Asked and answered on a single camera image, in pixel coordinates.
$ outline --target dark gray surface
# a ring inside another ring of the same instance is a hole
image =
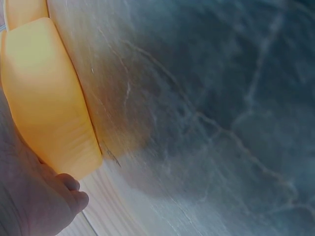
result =
[[[134,210],[150,234],[315,235],[314,3],[90,4],[93,15],[77,22],[98,29],[84,44],[107,74],[83,82],[85,92],[110,87],[102,96],[130,126],[147,116],[154,124],[147,145],[117,167],[126,198],[136,205],[131,192],[145,195],[139,205],[152,215]],[[93,46],[102,34],[106,43]],[[79,32],[71,35],[75,43]]]

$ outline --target crack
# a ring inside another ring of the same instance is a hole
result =
[[[293,194],[293,196],[288,200],[289,203],[292,203],[294,202],[294,200],[298,199],[299,193],[297,189],[293,187],[282,175],[268,169],[263,163],[261,163],[261,161],[256,156],[254,156],[251,153],[251,151],[243,144],[242,140],[238,136],[236,136],[232,131],[222,128],[215,120],[210,119],[201,112],[197,112],[196,115],[203,119],[205,122],[215,126],[221,133],[224,133],[227,136],[229,136],[236,143],[239,149],[245,154],[247,154],[246,156],[248,157],[248,159],[252,163],[256,164],[264,174],[273,177],[274,179],[277,180],[279,184],[288,188]]]
[[[127,40],[120,40],[123,44],[129,46],[133,50],[139,52],[140,54],[144,55],[147,59],[149,59],[155,66],[157,66],[170,80],[171,82],[176,86],[176,88],[179,91],[180,96],[184,99],[184,101],[188,104],[188,106],[193,107],[191,101],[188,99],[186,93],[183,91],[182,87],[178,83],[176,77],[165,68],[165,66],[159,62],[157,59],[155,59],[149,52],[145,51],[142,48],[139,48],[135,45],[133,45],[131,42]]]
[[[126,110],[126,104],[127,104],[127,101],[129,99],[129,95],[130,95],[130,91],[131,91],[131,87],[130,87],[130,83],[131,83],[131,80],[130,80],[130,74],[129,74],[129,70],[127,68],[127,66],[125,65],[122,57],[113,49],[113,47],[109,44],[108,42],[108,39],[105,35],[105,33],[100,29],[100,27],[97,27],[97,30],[101,33],[101,35],[104,37],[106,43],[107,43],[107,46],[109,47],[109,49],[112,51],[112,53],[118,58],[120,64],[122,65],[122,67],[124,68],[125,70],[125,73],[126,73],[126,76],[127,76],[127,93],[126,93],[126,97],[125,97],[125,101],[124,101],[124,108]]]
[[[84,211],[82,211],[82,215],[84,217],[84,219],[86,220],[86,222],[88,223],[88,225],[90,226],[90,228],[92,229],[92,231],[94,232],[95,236],[98,236],[96,230],[93,228],[92,224],[90,223],[90,221],[88,220],[87,216],[85,215]]]
[[[257,68],[253,75],[253,79],[252,79],[248,94],[245,97],[245,100],[248,102],[249,107],[253,107],[253,97],[256,94],[257,86],[261,77],[260,74],[261,74],[263,64],[283,24],[284,24],[284,13],[281,12],[277,14],[276,17],[274,18],[273,22],[270,25],[271,32],[263,40],[261,44],[261,47],[260,47],[261,50],[260,50],[260,53],[256,62]]]

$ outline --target yellow object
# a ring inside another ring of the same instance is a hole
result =
[[[49,18],[3,34],[1,80],[29,147],[57,173],[81,179],[101,152],[70,58]]]
[[[6,30],[48,17],[46,0],[3,0],[3,13]]]

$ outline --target gray marble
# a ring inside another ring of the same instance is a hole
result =
[[[103,96],[131,128],[152,123],[145,147],[117,157],[116,166],[122,194],[151,235],[315,235],[314,5],[95,0],[85,6],[93,14],[78,16],[77,24],[98,36],[84,44],[94,62],[103,61],[95,73],[107,68],[104,81],[83,81],[87,97],[89,85],[108,86],[111,97]],[[56,19],[62,34],[71,32],[65,44],[73,54],[79,33]],[[89,63],[74,64],[80,60]]]

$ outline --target skin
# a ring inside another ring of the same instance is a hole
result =
[[[39,160],[16,132],[0,89],[0,235],[54,236],[88,204],[80,184]]]

